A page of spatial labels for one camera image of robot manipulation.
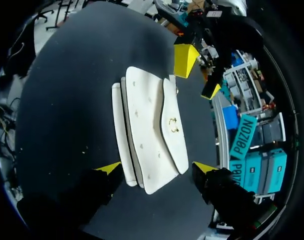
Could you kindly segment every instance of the cable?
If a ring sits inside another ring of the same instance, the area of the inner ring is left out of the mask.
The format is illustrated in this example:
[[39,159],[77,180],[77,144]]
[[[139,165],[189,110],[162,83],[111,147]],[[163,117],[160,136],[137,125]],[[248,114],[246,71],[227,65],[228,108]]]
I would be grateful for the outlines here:
[[1,106],[0,106],[0,109],[3,111],[3,113],[6,113],[5,110],[4,110],[4,108],[2,108]]
[[14,98],[14,99],[12,100],[12,102],[10,103],[9,108],[11,108],[11,106],[12,106],[12,104],[13,104],[13,102],[14,102],[15,100],[21,100],[21,99],[20,99],[19,97]]
[[7,131],[7,129],[6,129],[6,124],[5,124],[5,122],[4,122],[1,118],[0,118],[0,122],[1,122],[1,125],[2,125],[2,128],[3,128],[4,132],[8,135],[8,137],[9,137],[11,143],[14,145],[14,141],[13,141],[13,139],[10,137],[10,135],[8,134],[8,131]]

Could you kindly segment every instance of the dark table surface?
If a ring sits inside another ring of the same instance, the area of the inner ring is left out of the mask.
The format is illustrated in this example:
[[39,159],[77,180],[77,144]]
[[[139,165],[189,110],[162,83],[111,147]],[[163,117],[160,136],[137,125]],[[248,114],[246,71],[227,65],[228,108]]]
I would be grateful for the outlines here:
[[[129,66],[161,78],[173,72],[175,36],[125,7],[95,2],[53,34],[37,56],[17,116],[17,174],[23,194],[54,200],[83,170],[120,160],[111,86]],[[212,206],[191,178],[191,163],[216,165],[209,102],[195,66],[177,78],[190,168],[152,195],[125,181],[83,230],[106,240],[193,240],[207,228]]]

